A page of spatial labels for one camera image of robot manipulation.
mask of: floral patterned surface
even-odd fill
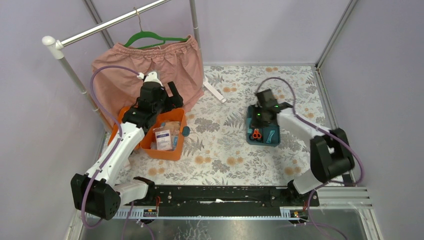
[[[294,87],[300,114],[326,125],[309,66],[205,66],[204,72],[227,102],[219,103],[205,90],[186,113],[191,133],[184,140],[181,159],[151,159],[136,150],[129,157],[131,169],[120,171],[117,184],[141,176],[167,185],[284,186],[309,168],[309,150],[283,127],[277,147],[250,145],[245,134],[247,107],[256,102],[254,91],[271,76],[287,79]],[[280,102],[293,102],[290,90],[280,81],[268,81],[266,88]]]

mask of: teal tray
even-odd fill
[[[270,147],[276,147],[280,144],[280,127],[275,124],[270,124],[267,127],[258,128],[259,133],[262,135],[262,141],[256,141],[256,140],[250,140],[250,135],[253,134],[255,128],[251,127],[252,122],[252,112],[253,107],[249,106],[247,108],[247,114],[246,114],[246,141],[248,144],[251,145],[259,145],[259,146],[270,146]]]

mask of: orange plastic bin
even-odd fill
[[[130,107],[124,107],[121,109],[119,113],[119,119],[118,121],[121,123],[122,118],[124,117],[124,113],[128,111]],[[161,150],[154,150],[151,149],[152,142],[156,142],[155,134],[153,134],[153,129],[158,128],[161,126],[163,122],[172,122],[172,121],[178,121],[181,122],[181,125],[179,127],[179,135],[178,135],[178,141],[176,143],[175,150],[173,151],[161,151]],[[172,161],[178,161],[181,158],[181,153],[183,152],[183,143],[184,143],[184,136],[183,136],[183,128],[187,126],[187,119],[186,114],[182,108],[175,108],[169,112],[165,112],[162,114],[159,114],[156,119],[156,123],[148,130],[146,136],[144,136],[143,140],[135,147],[135,149],[142,148],[145,150],[145,152],[151,157],[152,159],[163,159],[163,160],[172,160]],[[118,132],[118,127],[116,124],[113,126],[113,131],[109,139],[109,143],[111,143],[112,139],[115,137],[115,135]]]

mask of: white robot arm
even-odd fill
[[[302,140],[307,148],[311,147],[311,139],[313,139],[315,136],[324,136],[322,132],[317,131],[315,128],[312,128],[311,126],[308,126],[299,121],[299,119],[297,119],[293,114],[291,108],[283,109],[280,113],[277,114],[277,123],[280,127],[284,128]],[[324,126],[320,126],[320,128],[330,131],[329,128]],[[308,169],[301,176],[296,177],[293,180],[294,187],[301,195],[308,193],[312,189],[315,189],[322,184],[323,183],[314,176],[311,169]]]
[[[278,103],[270,89],[257,92],[256,97],[258,104],[253,105],[251,127],[262,128],[269,124],[277,124],[310,148],[310,169],[287,184],[291,194],[289,198],[292,200],[303,198],[313,189],[355,167],[352,154],[338,141],[323,133],[330,133],[349,144],[344,130],[306,124],[308,121],[296,115],[293,106],[287,102]]]
[[[71,189],[76,209],[81,210],[85,201],[87,213],[109,220],[120,206],[152,197],[148,196],[148,190],[153,187],[153,182],[148,179],[135,177],[119,185],[115,185],[115,181],[131,152],[155,124],[158,114],[183,106],[183,98],[175,84],[169,82],[168,86],[172,96],[168,96],[155,71],[144,76],[140,97],[123,115],[119,134],[84,175],[77,173],[72,178]]]

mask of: packaged item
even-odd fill
[[[156,148],[160,151],[173,151],[177,147],[178,135],[180,134],[181,122],[163,122],[160,127],[154,128]]]

